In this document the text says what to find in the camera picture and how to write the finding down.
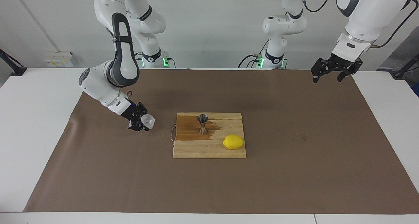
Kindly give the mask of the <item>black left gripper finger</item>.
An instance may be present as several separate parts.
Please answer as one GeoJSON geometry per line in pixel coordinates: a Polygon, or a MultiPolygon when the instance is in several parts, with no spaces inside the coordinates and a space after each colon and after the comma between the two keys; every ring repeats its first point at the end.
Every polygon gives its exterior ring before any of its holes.
{"type": "Polygon", "coordinates": [[[311,67],[310,71],[313,75],[312,81],[317,83],[322,75],[332,72],[335,68],[335,62],[319,58],[311,67]]]}
{"type": "Polygon", "coordinates": [[[362,66],[362,61],[355,61],[352,65],[348,67],[340,67],[339,68],[339,75],[337,76],[337,81],[340,83],[344,78],[350,75],[354,75],[358,72],[360,67],[362,66]]]}

